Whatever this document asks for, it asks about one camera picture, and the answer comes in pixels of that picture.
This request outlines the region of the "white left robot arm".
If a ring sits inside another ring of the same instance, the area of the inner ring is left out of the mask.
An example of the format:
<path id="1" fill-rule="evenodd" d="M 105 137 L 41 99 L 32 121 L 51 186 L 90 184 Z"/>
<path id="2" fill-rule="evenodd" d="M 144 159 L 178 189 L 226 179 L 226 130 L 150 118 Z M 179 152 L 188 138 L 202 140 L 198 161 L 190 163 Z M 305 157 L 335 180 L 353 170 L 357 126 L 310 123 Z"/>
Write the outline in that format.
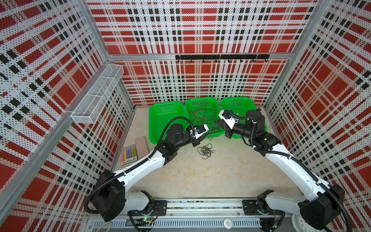
<path id="1" fill-rule="evenodd" d="M 89 214 L 99 214 L 106 222 L 121 212 L 150 215 L 155 209 L 154 198 L 145 190 L 129 190 L 139 180 L 168 164 L 180 148 L 187 145 L 196 147 L 208 134 L 206 124 L 195 126 L 185 117 L 175 117 L 165 126 L 157 145 L 148 155 L 119 171 L 106 170 L 100 174 L 84 203 L 84 210 Z"/>

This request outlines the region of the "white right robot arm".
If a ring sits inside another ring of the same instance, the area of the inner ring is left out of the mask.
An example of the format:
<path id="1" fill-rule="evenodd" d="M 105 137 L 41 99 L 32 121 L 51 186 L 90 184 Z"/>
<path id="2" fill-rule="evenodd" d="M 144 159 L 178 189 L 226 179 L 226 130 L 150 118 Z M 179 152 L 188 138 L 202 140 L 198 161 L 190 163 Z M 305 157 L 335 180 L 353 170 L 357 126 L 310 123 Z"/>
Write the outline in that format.
<path id="1" fill-rule="evenodd" d="M 245 116 L 232 110 L 221 110 L 215 123 L 225 131 L 229 139 L 233 135 L 248 140 L 253 150 L 273 162 L 299 188 L 303 196 L 290 197 L 267 190 L 258 196 L 262 211 L 280 210 L 301 217 L 316 230 L 329 231 L 327 227 L 339 215 L 345 219 L 346 231 L 353 230 L 350 215 L 344 207 L 345 191 L 339 185 L 331 185 L 291 154 L 284 144 L 265 130 L 265 117 L 258 110 L 250 110 Z"/>

